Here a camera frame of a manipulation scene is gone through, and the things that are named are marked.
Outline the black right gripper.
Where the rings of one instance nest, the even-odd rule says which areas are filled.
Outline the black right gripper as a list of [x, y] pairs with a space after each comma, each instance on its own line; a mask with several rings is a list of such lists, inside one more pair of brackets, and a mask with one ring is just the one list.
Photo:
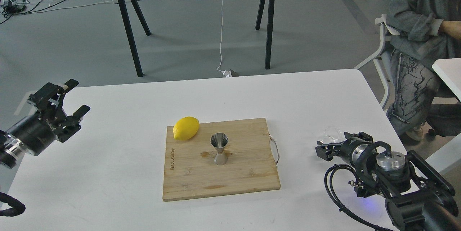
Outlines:
[[356, 167], [359, 156], [374, 142], [373, 137], [364, 132], [344, 132], [344, 136], [346, 140], [342, 142], [316, 146], [316, 155], [326, 162], [332, 161], [334, 156], [339, 156], [351, 167]]

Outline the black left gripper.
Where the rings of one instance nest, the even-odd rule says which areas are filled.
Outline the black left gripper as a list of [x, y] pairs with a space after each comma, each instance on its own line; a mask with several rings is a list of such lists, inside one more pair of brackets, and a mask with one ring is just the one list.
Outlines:
[[65, 142], [76, 134], [90, 107], [82, 105], [70, 116], [65, 115], [62, 107], [65, 95], [77, 85], [79, 82], [74, 79], [68, 80], [63, 86], [48, 82], [36, 93], [30, 94], [28, 104], [33, 105], [37, 112], [23, 118], [6, 131], [5, 155], [38, 156], [54, 141]]

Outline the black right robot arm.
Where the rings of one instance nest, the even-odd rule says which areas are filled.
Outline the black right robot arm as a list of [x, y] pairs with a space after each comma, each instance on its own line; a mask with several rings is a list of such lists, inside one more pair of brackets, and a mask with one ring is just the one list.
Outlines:
[[339, 211], [376, 231], [371, 224], [349, 210], [333, 189], [333, 175], [341, 169], [351, 172], [349, 181], [358, 197], [380, 195], [392, 224], [400, 231], [459, 231], [459, 208], [453, 186], [415, 151], [392, 151], [389, 144], [373, 141], [360, 132], [345, 133], [345, 140], [329, 144], [317, 142], [316, 154], [329, 162], [339, 156], [344, 164], [333, 165], [324, 176], [326, 191]]

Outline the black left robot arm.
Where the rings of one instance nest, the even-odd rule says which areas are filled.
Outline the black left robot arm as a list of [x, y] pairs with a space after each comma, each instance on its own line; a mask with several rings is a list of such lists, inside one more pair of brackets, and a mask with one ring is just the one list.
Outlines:
[[15, 167], [26, 153], [33, 156], [41, 154], [54, 141], [65, 142], [81, 129], [83, 116], [90, 110], [82, 105], [72, 115], [63, 109], [64, 97], [79, 84], [70, 79], [63, 85], [48, 82], [36, 93], [28, 97], [27, 102], [36, 108], [6, 131], [1, 131], [1, 215], [13, 217], [25, 211], [25, 205], [8, 195], [9, 187], [16, 174]]

